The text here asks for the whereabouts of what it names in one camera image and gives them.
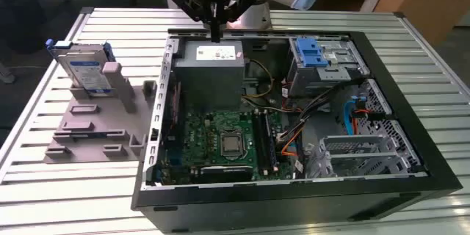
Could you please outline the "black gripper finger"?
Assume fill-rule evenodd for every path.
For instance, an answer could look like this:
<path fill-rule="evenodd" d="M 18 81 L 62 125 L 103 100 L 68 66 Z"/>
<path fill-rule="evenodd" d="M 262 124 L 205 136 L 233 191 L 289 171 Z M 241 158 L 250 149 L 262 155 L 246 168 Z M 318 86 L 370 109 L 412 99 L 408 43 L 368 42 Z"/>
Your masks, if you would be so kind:
<path fill-rule="evenodd" d="M 211 2 L 201 0 L 171 0 L 195 22 L 202 22 L 210 30 L 211 42 L 218 42 L 218 21 Z"/>
<path fill-rule="evenodd" d="M 221 42 L 223 30 L 222 26 L 227 22 L 235 22 L 242 16 L 245 11 L 249 10 L 250 6 L 257 0 L 238 0 L 230 4 L 230 0 L 218 0 L 217 2 L 217 42 Z"/>

